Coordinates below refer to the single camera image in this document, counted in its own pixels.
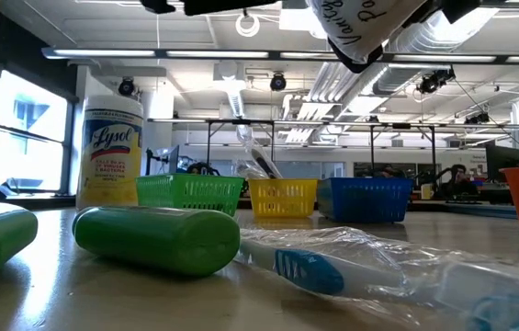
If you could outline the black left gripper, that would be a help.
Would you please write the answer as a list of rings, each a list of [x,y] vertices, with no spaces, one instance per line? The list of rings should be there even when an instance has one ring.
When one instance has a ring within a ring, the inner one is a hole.
[[[406,26],[422,23],[431,15],[441,11],[449,23],[454,23],[472,10],[480,7],[482,0],[424,0],[423,4],[405,21]],[[383,54],[383,47],[378,46],[367,57],[364,63],[358,63],[342,53],[333,42],[328,39],[333,53],[338,60],[352,73],[361,74]]]

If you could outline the clear bag of white cotton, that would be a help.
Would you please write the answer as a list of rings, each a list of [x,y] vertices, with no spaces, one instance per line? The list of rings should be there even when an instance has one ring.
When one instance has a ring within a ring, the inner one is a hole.
[[[358,63],[389,39],[424,0],[306,0],[333,44]]]

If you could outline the bagged blue white toothbrush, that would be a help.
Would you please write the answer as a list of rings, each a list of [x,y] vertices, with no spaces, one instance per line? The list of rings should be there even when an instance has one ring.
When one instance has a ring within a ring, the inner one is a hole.
[[[243,229],[237,259],[305,291],[432,308],[449,330],[519,331],[519,263],[350,227]]]

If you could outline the white ceiling conduit bundle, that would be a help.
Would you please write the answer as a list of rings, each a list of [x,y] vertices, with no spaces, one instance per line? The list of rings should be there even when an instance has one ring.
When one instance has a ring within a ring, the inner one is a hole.
[[[290,145],[337,145],[350,122],[363,120],[389,100],[374,93],[387,71],[381,65],[361,79],[339,63],[324,63],[309,90],[284,97],[278,138]]]

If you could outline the blue plastic basket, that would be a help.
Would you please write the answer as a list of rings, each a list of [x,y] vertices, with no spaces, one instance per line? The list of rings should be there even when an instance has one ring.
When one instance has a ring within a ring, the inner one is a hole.
[[[412,187],[408,178],[330,177],[318,182],[318,210],[337,223],[400,223]]]

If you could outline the yellow plastic basket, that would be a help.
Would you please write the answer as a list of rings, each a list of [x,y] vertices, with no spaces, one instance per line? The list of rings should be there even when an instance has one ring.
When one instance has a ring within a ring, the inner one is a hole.
[[[249,179],[255,217],[304,218],[313,214],[317,179]]]

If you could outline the person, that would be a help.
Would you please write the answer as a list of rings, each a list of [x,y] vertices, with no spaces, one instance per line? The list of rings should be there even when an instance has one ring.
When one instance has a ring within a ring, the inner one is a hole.
[[[477,196],[477,187],[469,179],[467,168],[464,165],[449,167],[451,178],[443,183],[437,193],[442,199],[452,199],[463,195]]]

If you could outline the black monitor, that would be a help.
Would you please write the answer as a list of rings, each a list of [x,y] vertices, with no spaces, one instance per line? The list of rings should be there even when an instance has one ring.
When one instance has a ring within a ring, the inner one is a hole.
[[[488,179],[505,182],[506,177],[501,169],[519,167],[519,149],[487,145],[485,147]]]

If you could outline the green plastic basket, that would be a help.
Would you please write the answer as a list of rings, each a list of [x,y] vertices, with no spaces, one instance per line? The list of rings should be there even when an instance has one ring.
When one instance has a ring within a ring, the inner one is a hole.
[[[167,174],[135,179],[140,206],[221,211],[233,216],[242,177]]]

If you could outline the Lysol wipes canister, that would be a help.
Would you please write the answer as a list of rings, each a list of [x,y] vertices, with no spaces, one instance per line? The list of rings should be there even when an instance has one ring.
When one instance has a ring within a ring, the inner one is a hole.
[[[143,108],[128,97],[85,100],[76,208],[135,206],[141,175]]]

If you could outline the window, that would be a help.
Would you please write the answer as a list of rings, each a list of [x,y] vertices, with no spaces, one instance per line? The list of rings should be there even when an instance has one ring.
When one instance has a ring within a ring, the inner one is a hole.
[[[0,188],[62,189],[70,147],[70,103],[6,70],[0,73]]]

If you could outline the silver air duct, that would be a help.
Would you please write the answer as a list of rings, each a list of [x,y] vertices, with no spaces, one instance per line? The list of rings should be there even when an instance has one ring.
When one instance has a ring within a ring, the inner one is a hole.
[[[472,10],[455,23],[449,23],[439,11],[422,23],[404,26],[394,33],[384,47],[391,53],[440,53],[453,52],[475,36],[499,11],[498,7]]]

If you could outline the black background station frame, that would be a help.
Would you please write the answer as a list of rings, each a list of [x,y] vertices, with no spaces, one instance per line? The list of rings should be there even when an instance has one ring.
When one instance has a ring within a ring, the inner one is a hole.
[[[317,132],[328,123],[317,121],[241,120],[241,119],[148,119],[146,124],[157,133],[169,132],[175,145],[203,154],[210,161],[212,152],[239,157],[244,149],[260,147],[276,161],[319,161],[352,164],[354,162],[430,163],[438,160],[437,133],[431,127],[408,123],[350,122],[356,131],[342,132],[337,143],[287,143],[281,136],[286,129]],[[390,133],[415,133],[424,145],[391,146],[382,141]]]

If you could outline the black aluminium table frame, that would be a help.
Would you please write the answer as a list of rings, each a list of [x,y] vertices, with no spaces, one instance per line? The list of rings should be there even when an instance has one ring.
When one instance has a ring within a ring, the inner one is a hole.
[[[6,202],[29,210],[51,210],[75,207],[75,197],[10,197]],[[416,200],[410,202],[407,211],[452,212],[511,220],[517,218],[515,207],[510,205],[460,204],[435,200]]]

